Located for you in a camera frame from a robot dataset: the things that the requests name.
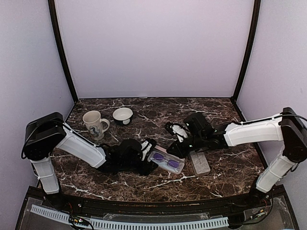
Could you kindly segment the clear purple lens sunglasses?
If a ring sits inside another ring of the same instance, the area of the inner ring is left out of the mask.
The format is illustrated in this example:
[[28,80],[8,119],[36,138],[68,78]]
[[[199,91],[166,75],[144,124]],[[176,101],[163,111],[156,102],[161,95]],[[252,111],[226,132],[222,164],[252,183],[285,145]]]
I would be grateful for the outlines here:
[[184,162],[173,157],[168,157],[163,153],[154,151],[151,160],[158,164],[159,167],[173,173],[179,173],[184,167]]

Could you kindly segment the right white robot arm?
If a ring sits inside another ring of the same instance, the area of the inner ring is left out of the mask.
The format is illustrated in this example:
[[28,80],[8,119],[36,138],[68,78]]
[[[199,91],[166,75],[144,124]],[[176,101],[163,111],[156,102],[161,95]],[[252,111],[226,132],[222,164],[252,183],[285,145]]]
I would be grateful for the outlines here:
[[257,178],[253,191],[245,196],[245,204],[255,208],[263,201],[263,194],[268,193],[294,166],[307,159],[304,120],[292,108],[285,107],[281,113],[267,118],[213,127],[201,112],[197,112],[184,119],[184,126],[171,122],[165,124],[165,129],[177,136],[166,151],[182,159],[194,150],[219,150],[265,141],[283,142],[278,155]]

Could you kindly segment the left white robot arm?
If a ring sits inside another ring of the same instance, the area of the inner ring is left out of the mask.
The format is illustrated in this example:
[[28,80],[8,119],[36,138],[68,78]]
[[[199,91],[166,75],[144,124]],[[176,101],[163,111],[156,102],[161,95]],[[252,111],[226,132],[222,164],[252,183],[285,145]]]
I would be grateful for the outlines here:
[[97,145],[66,124],[61,113],[54,112],[26,126],[21,157],[32,163],[50,203],[63,209],[68,199],[60,192],[50,158],[54,149],[68,152],[103,173],[135,171],[148,176],[158,167],[149,158],[155,147],[156,141],[151,138],[142,143],[129,138],[115,146]]

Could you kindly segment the grey case teal lining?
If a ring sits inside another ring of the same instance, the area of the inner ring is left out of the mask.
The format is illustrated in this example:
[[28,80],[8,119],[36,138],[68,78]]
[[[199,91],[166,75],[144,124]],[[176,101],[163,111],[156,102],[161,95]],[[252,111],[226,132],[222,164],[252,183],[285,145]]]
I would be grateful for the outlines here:
[[211,169],[204,152],[192,151],[189,158],[196,176],[206,176],[210,173]]

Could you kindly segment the pink glasses case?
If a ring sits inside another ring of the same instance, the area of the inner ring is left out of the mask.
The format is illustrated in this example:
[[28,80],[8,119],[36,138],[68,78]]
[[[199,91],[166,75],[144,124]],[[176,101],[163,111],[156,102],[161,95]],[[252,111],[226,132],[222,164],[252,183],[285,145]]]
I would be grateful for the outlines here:
[[154,162],[159,168],[170,173],[180,174],[185,165],[185,159],[168,154],[166,149],[156,146],[148,157],[148,162]]

